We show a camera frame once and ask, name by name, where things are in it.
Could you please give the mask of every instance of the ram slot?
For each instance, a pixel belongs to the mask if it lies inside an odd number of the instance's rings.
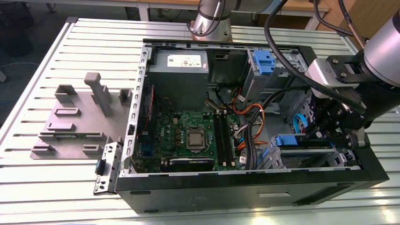
[[[213,131],[214,131],[214,143],[217,146],[217,157],[218,157],[218,165],[226,165],[225,160],[225,148],[222,142],[222,135],[221,135],[221,127],[219,127],[219,114],[213,114]]]
[[[230,135],[229,135],[229,125],[226,121],[226,114],[222,114],[219,117],[219,126],[222,131],[222,142],[223,142],[223,149],[225,149],[225,159],[226,165],[234,165],[233,156],[231,156],[231,146],[230,146]]]

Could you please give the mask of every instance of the orange wire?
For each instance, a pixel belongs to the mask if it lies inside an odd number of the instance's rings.
[[[259,126],[259,128],[257,130],[257,133],[253,136],[253,140],[255,140],[258,138],[258,136],[261,135],[261,131],[262,131],[262,127],[263,127],[263,121],[265,121],[263,109],[262,109],[262,106],[259,104],[250,104],[242,111],[237,111],[235,108],[234,108],[234,101],[235,101],[239,93],[241,93],[241,88],[238,88],[237,95],[231,99],[231,109],[233,109],[234,113],[238,114],[238,115],[246,114],[251,110],[253,107],[258,107],[259,110],[261,110],[262,122],[261,122],[261,126]]]
[[[254,144],[267,144],[267,142],[263,141],[254,141]],[[237,150],[242,150],[245,147],[245,143],[239,143],[239,145],[237,146]]]

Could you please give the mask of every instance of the power cable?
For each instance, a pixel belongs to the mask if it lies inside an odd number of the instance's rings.
[[[342,0],[338,0],[338,7],[339,7],[339,10],[341,10],[341,13],[342,13],[342,16],[343,16],[343,20],[347,24],[347,27],[349,27],[349,30],[350,30],[350,33],[351,33],[351,36],[354,37],[358,45],[361,48],[363,48],[365,46],[365,41],[362,40],[362,37],[355,29],[355,26],[354,24],[351,23],[351,20],[350,20],[350,15],[345,9],[345,6],[343,6],[343,2]]]
[[[283,57],[282,53],[279,52],[278,47],[275,46],[275,43],[273,41],[271,35],[270,35],[270,22],[271,19],[278,12],[282,5],[286,3],[287,0],[282,0],[278,4],[278,6],[273,9],[270,15],[266,18],[265,24],[263,24],[263,33],[265,33],[265,39],[267,41],[269,47],[271,49],[271,52],[278,59],[279,63],[285,67],[285,69],[289,71],[289,73],[297,77],[306,85],[309,85],[315,91],[338,101],[339,103],[345,104],[349,108],[351,108],[355,112],[362,114],[365,112],[365,108],[361,106],[359,103],[350,100],[347,97],[337,93],[334,90],[326,88],[319,83],[313,81],[309,77],[305,76],[303,73],[301,73],[290,64],[287,59]]]
[[[351,33],[347,30],[341,29],[339,27],[334,26],[333,24],[327,23],[326,21],[322,20],[319,16],[319,11],[318,11],[318,3],[317,0],[313,0],[313,12],[314,16],[321,24],[323,24],[326,27],[329,27],[331,30],[335,30],[337,32],[345,34],[346,36],[351,37]]]

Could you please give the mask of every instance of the metal bracket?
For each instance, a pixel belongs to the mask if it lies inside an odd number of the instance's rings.
[[[118,175],[119,156],[122,145],[118,142],[111,142],[105,145],[101,159],[95,165],[95,184],[94,195],[114,195],[114,186]]]

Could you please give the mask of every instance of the desk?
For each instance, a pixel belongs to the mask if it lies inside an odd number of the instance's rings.
[[[49,11],[53,4],[73,4],[73,5],[97,5],[97,6],[118,6],[135,7],[138,9],[139,20],[149,21],[150,8],[171,8],[197,10],[198,0],[17,0],[23,2],[45,3]],[[319,16],[323,17],[330,8],[319,3]],[[319,22],[313,13],[313,6],[306,0],[289,0],[283,5],[279,15],[305,16],[309,17],[305,30],[315,30]]]
[[[318,57],[353,54],[333,32],[271,29],[277,44],[309,45]],[[182,23],[78,19],[65,23],[0,130],[0,223],[119,225],[270,225],[400,223],[400,115],[389,112],[366,130],[390,180],[319,205],[135,214],[117,195],[93,196],[95,160],[33,160],[58,84],[89,91],[86,72],[109,92],[131,88],[143,38],[190,39]],[[234,42],[265,43],[261,28],[231,27]]]

